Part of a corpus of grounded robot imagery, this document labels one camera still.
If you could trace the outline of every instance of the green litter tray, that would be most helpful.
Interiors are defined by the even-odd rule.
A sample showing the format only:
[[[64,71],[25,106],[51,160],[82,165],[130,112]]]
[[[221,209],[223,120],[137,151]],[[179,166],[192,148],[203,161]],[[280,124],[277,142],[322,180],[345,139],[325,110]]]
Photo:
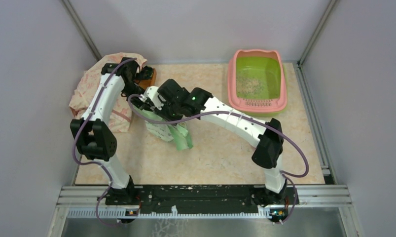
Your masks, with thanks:
[[[271,117],[287,104],[284,70],[276,51],[239,50],[230,61],[228,99],[253,116]]]

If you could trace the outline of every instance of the metal corner post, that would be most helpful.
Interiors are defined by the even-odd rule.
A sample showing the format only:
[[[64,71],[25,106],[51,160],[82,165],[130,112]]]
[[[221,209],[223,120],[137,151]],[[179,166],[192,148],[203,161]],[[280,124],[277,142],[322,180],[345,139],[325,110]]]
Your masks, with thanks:
[[[74,26],[76,26],[77,30],[79,31],[86,45],[89,47],[89,50],[92,52],[96,60],[99,61],[102,58],[102,56],[99,50],[96,48],[95,43],[93,42],[86,28],[84,27],[72,3],[70,2],[70,0],[60,0],[60,1],[63,4],[63,7],[66,9],[67,13],[69,14],[69,17],[72,19]]]

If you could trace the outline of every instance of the pink cloth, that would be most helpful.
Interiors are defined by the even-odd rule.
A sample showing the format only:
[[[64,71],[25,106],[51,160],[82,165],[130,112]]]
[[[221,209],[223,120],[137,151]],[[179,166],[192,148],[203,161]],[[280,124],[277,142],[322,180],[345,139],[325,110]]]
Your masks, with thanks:
[[[93,67],[87,70],[70,100],[69,107],[74,117],[79,119],[95,96],[101,80],[101,70],[105,63],[119,63],[123,57],[137,58],[136,62],[142,68],[147,61],[136,53],[116,53],[103,57]],[[112,132],[127,132],[131,123],[132,111],[126,98],[119,96],[110,115],[108,127]]]

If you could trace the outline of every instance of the gray wall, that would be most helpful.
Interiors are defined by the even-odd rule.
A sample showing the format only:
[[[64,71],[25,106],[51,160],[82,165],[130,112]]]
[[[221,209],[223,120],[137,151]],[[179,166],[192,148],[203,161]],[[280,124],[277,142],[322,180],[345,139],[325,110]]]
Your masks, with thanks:
[[[396,236],[396,0],[343,0],[304,65],[365,236]]]
[[[103,54],[150,63],[228,61],[238,49],[297,60],[329,0],[71,0]]]
[[[75,171],[68,103],[94,63],[58,0],[0,1],[0,236],[46,236]]]

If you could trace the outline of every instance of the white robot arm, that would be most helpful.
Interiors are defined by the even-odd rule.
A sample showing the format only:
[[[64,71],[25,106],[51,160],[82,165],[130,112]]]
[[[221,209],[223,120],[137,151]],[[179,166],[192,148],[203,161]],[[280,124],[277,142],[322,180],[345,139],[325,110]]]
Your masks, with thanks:
[[[198,117],[199,114],[206,112],[228,111],[224,114],[202,116],[200,120],[222,126],[238,134],[255,147],[256,151],[252,160],[264,170],[266,192],[276,195],[278,200],[284,198],[286,180],[280,173],[283,139],[265,127],[252,122],[258,121],[281,130],[279,121],[273,119],[267,123],[251,118],[222,103],[203,89],[195,88],[189,93],[173,79],[168,79],[160,87],[150,86],[147,90],[143,90],[133,83],[138,68],[135,61],[125,64],[115,75],[109,77],[116,65],[106,64],[104,66],[101,83],[91,105],[81,119],[73,119],[71,123],[72,133],[75,137],[81,124],[90,115],[86,127],[83,128],[81,136],[76,141],[76,147],[79,153],[106,167],[113,179],[110,189],[112,198],[125,198],[127,202],[134,198],[132,196],[134,188],[132,178],[122,168],[116,156],[116,139],[108,128],[111,111],[121,92],[126,96],[139,94],[139,98],[133,98],[131,101],[134,106],[142,110],[153,111],[167,121],[177,121],[183,116]],[[243,117],[231,116],[231,113],[241,114],[243,117],[251,118],[251,121],[245,120]],[[110,203],[111,200],[107,196],[106,203]]]

